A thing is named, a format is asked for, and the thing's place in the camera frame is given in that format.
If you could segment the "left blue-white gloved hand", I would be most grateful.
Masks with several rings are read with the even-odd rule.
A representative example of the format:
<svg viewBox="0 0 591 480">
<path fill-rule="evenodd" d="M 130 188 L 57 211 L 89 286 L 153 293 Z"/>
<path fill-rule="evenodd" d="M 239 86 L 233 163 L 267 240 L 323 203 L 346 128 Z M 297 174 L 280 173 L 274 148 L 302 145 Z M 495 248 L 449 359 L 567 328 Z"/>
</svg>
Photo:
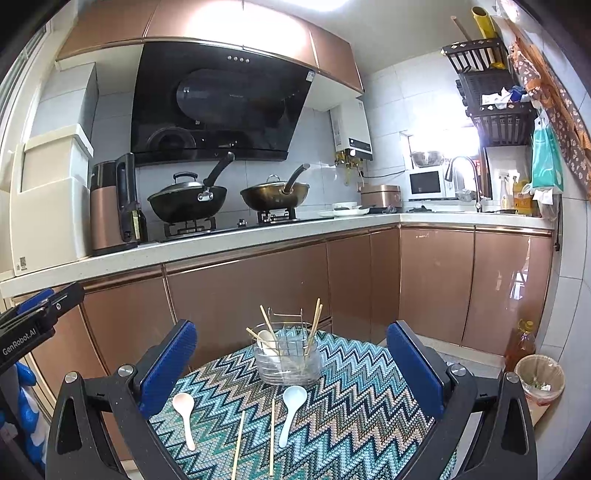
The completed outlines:
<svg viewBox="0 0 591 480">
<path fill-rule="evenodd" d="M 1 439 L 16 443 L 44 477 L 49 424 L 31 391 L 36 383 L 34 373 L 20 362 L 1 374 Z"/>
</svg>

